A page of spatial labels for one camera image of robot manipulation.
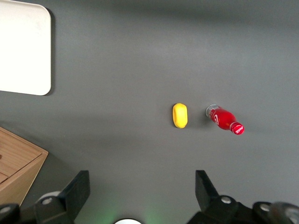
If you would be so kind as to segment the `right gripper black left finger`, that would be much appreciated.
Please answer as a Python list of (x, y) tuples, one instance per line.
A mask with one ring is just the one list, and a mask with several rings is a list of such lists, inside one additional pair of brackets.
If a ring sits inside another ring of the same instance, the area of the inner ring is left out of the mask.
[(73, 224), (89, 195), (89, 171), (81, 170), (63, 190), (47, 193), (35, 203), (36, 222)]

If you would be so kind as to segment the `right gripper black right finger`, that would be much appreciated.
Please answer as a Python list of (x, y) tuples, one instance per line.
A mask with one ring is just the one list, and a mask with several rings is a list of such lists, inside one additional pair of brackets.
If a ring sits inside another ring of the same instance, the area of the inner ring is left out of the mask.
[(251, 210), (230, 196), (219, 195), (204, 170), (195, 173), (198, 224), (251, 224)]

